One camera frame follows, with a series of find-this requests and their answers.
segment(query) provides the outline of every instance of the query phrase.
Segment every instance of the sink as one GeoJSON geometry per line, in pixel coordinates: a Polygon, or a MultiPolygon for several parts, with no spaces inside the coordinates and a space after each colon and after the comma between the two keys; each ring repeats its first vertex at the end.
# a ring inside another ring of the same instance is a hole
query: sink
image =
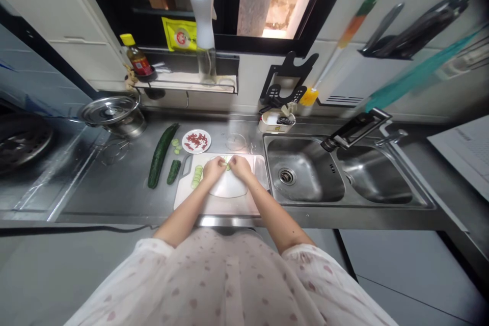
{"type": "Polygon", "coordinates": [[[365,199],[381,204],[407,204],[413,192],[398,169],[379,150],[369,146],[338,149],[337,158],[354,190],[365,199]]]}
{"type": "Polygon", "coordinates": [[[324,137],[264,135],[273,197],[283,206],[436,209],[402,158],[375,138],[326,152],[324,137]]]}
{"type": "Polygon", "coordinates": [[[283,205],[309,205],[340,201],[345,186],[333,161],[318,141],[273,138],[267,161],[275,199],[283,205]]]}

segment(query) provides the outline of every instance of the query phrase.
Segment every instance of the faucet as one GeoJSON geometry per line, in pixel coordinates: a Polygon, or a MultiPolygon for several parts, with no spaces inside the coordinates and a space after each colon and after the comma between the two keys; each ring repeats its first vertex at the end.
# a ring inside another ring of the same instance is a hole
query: faucet
{"type": "Polygon", "coordinates": [[[399,140],[401,140],[401,138],[403,138],[404,136],[408,136],[408,133],[406,131],[404,131],[402,129],[397,130],[396,132],[393,132],[392,134],[390,134],[388,137],[381,139],[378,142],[376,142],[375,146],[381,147],[388,142],[393,142],[394,144],[397,144],[399,142],[399,140]]]}
{"type": "Polygon", "coordinates": [[[329,153],[335,151],[335,149],[339,147],[348,149],[391,118],[392,116],[388,113],[385,113],[378,108],[372,108],[372,110],[368,113],[362,112],[353,117],[330,137],[326,138],[321,143],[321,146],[329,153]],[[353,134],[364,128],[366,128],[364,132],[350,141],[353,134]]]}

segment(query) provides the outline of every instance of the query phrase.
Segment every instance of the yellow bottle cap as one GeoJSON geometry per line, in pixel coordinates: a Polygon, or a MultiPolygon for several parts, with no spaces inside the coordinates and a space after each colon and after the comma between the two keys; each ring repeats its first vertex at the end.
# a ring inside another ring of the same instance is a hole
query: yellow bottle cap
{"type": "Polygon", "coordinates": [[[132,45],[136,44],[131,33],[126,33],[126,34],[120,35],[119,37],[121,37],[122,43],[124,43],[125,46],[132,46],[132,45]]]}

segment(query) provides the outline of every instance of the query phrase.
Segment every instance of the sink drain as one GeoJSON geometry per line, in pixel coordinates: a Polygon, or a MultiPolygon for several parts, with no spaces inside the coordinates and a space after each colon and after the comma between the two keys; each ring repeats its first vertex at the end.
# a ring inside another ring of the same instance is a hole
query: sink drain
{"type": "Polygon", "coordinates": [[[288,168],[279,170],[279,178],[286,185],[293,185],[296,180],[294,171],[288,168]]]}

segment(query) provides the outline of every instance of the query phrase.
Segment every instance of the hand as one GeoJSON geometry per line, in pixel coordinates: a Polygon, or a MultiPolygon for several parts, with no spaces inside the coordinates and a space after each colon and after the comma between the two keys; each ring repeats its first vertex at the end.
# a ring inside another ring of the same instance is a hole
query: hand
{"type": "Polygon", "coordinates": [[[250,164],[246,158],[239,155],[233,155],[233,157],[229,160],[229,166],[231,167],[234,175],[245,183],[250,178],[254,177],[253,172],[251,172],[250,164]]]}
{"type": "Polygon", "coordinates": [[[205,164],[203,182],[208,182],[210,187],[214,186],[225,170],[226,161],[224,158],[217,156],[214,159],[211,159],[205,164]]]}

